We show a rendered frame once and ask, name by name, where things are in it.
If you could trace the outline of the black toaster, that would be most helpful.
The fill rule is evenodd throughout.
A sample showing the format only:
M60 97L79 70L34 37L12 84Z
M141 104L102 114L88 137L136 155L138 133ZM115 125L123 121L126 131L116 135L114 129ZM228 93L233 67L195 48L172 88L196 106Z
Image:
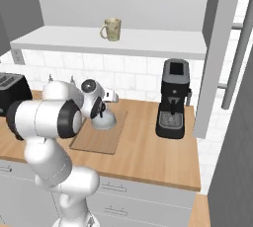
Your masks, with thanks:
M0 116L5 116L15 101L32 98L30 86L24 75L0 72Z

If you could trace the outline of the wooden tray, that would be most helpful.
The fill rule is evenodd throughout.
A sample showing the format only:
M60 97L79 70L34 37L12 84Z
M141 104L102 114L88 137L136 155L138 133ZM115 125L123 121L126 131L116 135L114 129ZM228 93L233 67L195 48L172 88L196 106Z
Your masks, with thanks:
M86 119L69 147L72 150L114 155L124 129L127 112L115 111L115 115L117 124L109 130L98 130L92 126L90 119Z

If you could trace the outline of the white wall cabinet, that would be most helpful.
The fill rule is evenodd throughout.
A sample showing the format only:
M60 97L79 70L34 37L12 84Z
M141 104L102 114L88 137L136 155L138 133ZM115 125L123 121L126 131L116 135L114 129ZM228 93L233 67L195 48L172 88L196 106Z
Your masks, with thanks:
M208 0L40 0L43 26L14 48L203 59ZM118 41L100 36L108 18L122 20Z

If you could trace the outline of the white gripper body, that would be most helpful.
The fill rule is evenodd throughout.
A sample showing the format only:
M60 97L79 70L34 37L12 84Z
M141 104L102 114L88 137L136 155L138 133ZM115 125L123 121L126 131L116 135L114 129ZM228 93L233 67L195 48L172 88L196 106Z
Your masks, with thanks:
M119 101L119 95L116 93L115 90L112 90L112 89L105 90L105 96L104 96L105 103L117 103L118 101Z

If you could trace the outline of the beige patterned mug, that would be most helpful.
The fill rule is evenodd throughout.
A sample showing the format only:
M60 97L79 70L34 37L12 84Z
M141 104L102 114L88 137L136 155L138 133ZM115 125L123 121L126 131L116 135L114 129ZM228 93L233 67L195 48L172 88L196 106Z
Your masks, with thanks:
M121 35L122 20L119 18L108 18L100 29L100 36L108 41L118 41Z

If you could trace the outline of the white kettle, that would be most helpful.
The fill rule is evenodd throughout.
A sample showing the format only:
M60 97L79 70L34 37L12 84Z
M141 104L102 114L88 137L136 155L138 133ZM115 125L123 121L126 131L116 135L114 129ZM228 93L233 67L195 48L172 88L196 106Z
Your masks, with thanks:
M107 109L105 104L102 104L101 110L91 119L91 124L98 130L109 130L117 124L115 114Z

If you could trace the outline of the grey drawer front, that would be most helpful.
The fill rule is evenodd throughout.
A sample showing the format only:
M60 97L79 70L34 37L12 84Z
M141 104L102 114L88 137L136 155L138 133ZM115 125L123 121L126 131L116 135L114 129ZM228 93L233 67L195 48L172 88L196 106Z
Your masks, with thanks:
M12 172L10 173L0 171L0 180L13 179L32 182L35 180L35 173L32 171L28 164L0 160L0 167L12 168Z
M96 192L87 198L91 212L101 227L188 227L191 208ZM104 211L105 207L123 208L127 216Z
M127 192L102 189L101 185L107 183L115 186L123 185L125 188L127 188ZM159 202L183 208L191 208L196 197L196 193L190 190L174 189L108 177L100 177L99 192L147 200L151 202Z

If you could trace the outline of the black coffee machine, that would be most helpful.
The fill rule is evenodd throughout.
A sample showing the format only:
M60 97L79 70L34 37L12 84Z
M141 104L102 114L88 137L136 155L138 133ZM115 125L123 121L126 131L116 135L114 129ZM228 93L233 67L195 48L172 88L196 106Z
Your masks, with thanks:
M159 137L182 139L185 135L184 106L190 104L189 63L170 58L164 62L161 79L161 102L158 106L155 132Z

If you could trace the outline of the white wall outlet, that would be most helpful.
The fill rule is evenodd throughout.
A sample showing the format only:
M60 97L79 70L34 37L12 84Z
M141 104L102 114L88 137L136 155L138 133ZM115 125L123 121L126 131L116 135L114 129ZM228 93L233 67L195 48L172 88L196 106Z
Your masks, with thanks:
M20 64L20 65L25 64L23 53L20 49L14 49L13 50L13 60L14 60L15 64Z

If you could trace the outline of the dark grey fridge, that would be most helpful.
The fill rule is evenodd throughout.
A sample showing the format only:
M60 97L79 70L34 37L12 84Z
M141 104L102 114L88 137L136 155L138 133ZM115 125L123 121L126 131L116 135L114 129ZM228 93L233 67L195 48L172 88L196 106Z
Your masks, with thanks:
M208 193L211 227L253 227L253 48Z

